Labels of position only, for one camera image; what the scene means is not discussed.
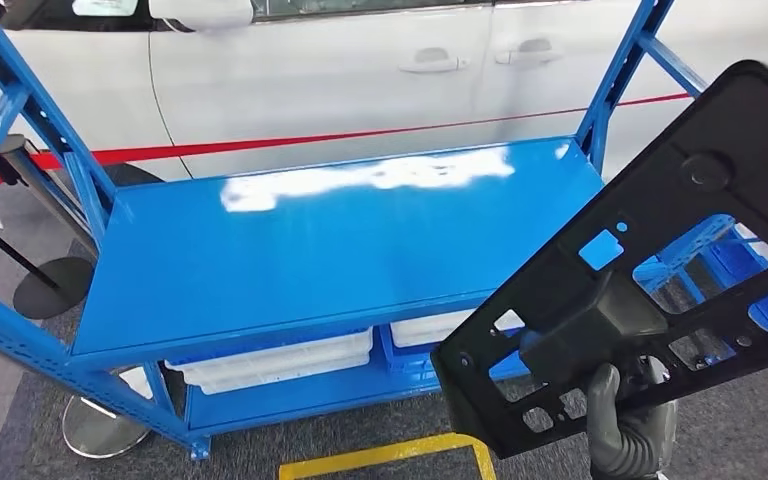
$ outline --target car door handle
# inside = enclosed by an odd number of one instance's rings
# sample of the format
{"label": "car door handle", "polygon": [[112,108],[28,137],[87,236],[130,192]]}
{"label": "car door handle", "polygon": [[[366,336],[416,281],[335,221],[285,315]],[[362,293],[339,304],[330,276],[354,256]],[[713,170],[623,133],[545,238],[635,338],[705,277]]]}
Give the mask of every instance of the car door handle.
{"label": "car door handle", "polygon": [[431,47],[418,50],[410,61],[399,65],[399,70],[407,73],[443,73],[463,70],[468,66],[468,59],[451,56],[444,48]]}
{"label": "car door handle", "polygon": [[561,52],[547,38],[532,38],[521,42],[515,48],[496,53],[496,63],[524,68],[537,68],[561,57]]}

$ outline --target stanchion base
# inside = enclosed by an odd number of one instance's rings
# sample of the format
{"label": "stanchion base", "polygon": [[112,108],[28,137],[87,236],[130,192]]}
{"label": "stanchion base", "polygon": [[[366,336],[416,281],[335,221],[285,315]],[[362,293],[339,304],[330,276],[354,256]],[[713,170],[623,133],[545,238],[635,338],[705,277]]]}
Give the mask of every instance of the stanchion base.
{"label": "stanchion base", "polygon": [[80,303],[87,296],[95,270],[90,262],[78,257],[51,260],[39,269],[60,288],[53,289],[29,273],[13,293],[13,308],[34,320],[60,315]]}
{"label": "stanchion base", "polygon": [[63,412],[63,439],[86,458],[110,458],[134,448],[151,430],[73,396]]}

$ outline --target black glove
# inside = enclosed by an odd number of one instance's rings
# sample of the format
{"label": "black glove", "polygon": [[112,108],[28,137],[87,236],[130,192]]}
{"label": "black glove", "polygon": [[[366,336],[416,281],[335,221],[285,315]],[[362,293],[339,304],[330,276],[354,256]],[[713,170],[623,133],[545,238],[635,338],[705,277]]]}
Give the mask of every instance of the black glove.
{"label": "black glove", "polygon": [[[667,370],[655,358],[649,357],[644,371],[651,383],[665,381]],[[587,390],[590,473],[596,480],[658,478],[672,455],[676,402],[618,419],[615,403],[619,386],[619,370],[604,364]]]}

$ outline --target car window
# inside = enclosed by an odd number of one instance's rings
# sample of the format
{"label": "car window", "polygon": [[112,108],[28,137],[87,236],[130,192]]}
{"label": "car window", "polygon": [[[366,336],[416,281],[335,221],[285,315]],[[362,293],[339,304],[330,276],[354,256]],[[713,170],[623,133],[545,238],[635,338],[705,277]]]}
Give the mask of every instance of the car window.
{"label": "car window", "polygon": [[254,19],[272,20],[483,3],[480,0],[252,0]]}
{"label": "car window", "polygon": [[70,30],[83,32],[145,32],[155,29],[148,0],[136,0],[125,10],[104,11],[79,5],[74,0],[0,0],[0,23],[7,30]]}

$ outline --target white plastic bin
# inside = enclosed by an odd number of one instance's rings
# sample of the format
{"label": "white plastic bin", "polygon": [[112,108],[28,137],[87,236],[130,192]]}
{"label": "white plastic bin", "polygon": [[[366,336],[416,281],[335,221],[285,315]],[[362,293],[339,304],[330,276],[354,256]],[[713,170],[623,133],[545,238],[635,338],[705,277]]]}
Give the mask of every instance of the white plastic bin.
{"label": "white plastic bin", "polygon": [[372,328],[359,333],[173,365],[206,395],[369,363]]}
{"label": "white plastic bin", "polygon": [[[390,324],[393,344],[399,348],[404,348],[442,342],[474,311],[461,310],[393,322]],[[509,310],[496,321],[496,328],[499,330],[511,330],[522,326],[522,320],[512,310]]]}

